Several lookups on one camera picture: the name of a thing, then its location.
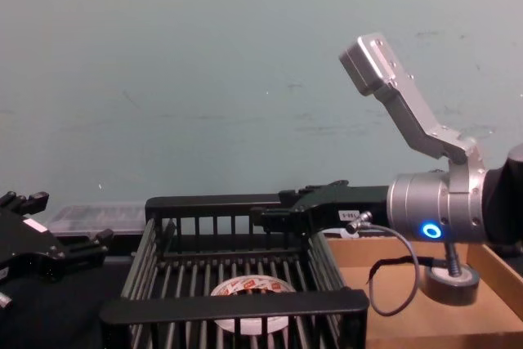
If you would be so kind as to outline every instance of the white tape roll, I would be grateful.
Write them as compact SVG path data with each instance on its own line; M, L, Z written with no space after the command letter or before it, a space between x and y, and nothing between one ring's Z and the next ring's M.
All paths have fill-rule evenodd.
M260 289L277 293L296 292L290 284L268 275L242 275L219 284L211 292L211 296L229 296L232 293L249 289ZM235 331L235 321L232 319L216 320L216 324L231 333ZM242 319L239 322L239 326L239 331L243 335L262 334L262 319L260 318ZM287 326L287 316L274 316L267 318L267 333L279 331Z

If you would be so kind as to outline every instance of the wall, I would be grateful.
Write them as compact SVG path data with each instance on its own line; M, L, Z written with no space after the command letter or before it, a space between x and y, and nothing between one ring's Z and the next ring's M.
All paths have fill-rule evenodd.
M0 0L1 190L71 204L387 184L411 151L337 55L382 31L442 123L522 137L521 0Z

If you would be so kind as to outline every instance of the cable connector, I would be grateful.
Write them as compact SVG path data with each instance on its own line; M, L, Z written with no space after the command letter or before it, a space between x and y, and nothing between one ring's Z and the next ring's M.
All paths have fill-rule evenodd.
M354 221L351 221L345 230L351 235L372 223L373 215L370 212L362 212Z

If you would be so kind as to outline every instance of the cardboard tray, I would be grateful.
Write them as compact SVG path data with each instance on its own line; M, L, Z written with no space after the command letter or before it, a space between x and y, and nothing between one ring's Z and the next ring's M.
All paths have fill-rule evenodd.
M353 289L364 289L369 268L379 259L407 254L397 239L330 239L337 266ZM442 244L414 243L419 256L445 256ZM369 308L368 349L523 349L523 279L484 245L457 244L461 262L481 277L476 303L445 306L421 290L400 314L378 315ZM375 300L383 310L399 306L414 280L412 265L383 266L374 278Z

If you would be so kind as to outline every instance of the black plastic crate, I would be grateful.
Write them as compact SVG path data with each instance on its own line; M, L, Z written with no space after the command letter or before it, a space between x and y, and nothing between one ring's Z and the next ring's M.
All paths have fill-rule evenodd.
M347 288L322 234L261 233L249 211L278 208L278 195L153 198L122 298L101 312L105 347L364 347L369 301ZM271 275L295 293L209 296L223 280ZM266 333L267 317L289 316ZM257 337L214 320L260 318Z

